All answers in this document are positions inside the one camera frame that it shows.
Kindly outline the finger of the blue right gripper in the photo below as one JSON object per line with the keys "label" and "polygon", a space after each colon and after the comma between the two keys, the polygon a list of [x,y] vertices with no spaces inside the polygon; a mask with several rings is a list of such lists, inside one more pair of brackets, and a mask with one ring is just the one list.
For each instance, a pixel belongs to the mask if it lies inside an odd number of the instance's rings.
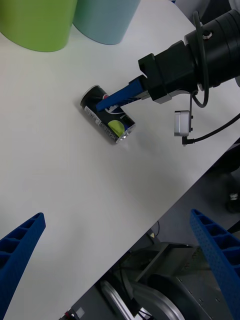
{"label": "finger of the blue right gripper", "polygon": [[109,109],[112,106],[121,107],[130,104],[141,99],[143,94],[147,91],[147,78],[144,75],[140,75],[124,88],[98,102],[96,105],[96,110],[101,112],[105,109]]}

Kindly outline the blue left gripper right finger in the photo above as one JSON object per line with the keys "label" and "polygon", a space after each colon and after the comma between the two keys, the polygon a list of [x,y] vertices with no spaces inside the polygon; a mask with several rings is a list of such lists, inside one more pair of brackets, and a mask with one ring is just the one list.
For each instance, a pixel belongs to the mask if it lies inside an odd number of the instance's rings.
{"label": "blue left gripper right finger", "polygon": [[196,209],[191,229],[220,287],[233,319],[240,318],[240,240]]}

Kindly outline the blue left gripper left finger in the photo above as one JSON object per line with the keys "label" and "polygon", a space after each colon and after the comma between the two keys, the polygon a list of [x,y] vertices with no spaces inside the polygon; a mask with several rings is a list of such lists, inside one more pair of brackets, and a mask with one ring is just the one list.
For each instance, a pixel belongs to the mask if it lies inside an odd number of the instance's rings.
{"label": "blue left gripper left finger", "polygon": [[5,317],[45,228],[44,214],[39,212],[0,240],[0,319]]}

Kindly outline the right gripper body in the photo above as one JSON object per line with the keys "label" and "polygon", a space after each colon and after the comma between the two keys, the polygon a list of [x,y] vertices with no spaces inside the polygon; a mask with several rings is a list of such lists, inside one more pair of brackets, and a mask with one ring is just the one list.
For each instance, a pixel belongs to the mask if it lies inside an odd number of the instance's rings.
{"label": "right gripper body", "polygon": [[195,63],[182,40],[157,55],[148,54],[138,65],[145,75],[141,80],[143,91],[156,103],[163,104],[177,95],[198,92]]}

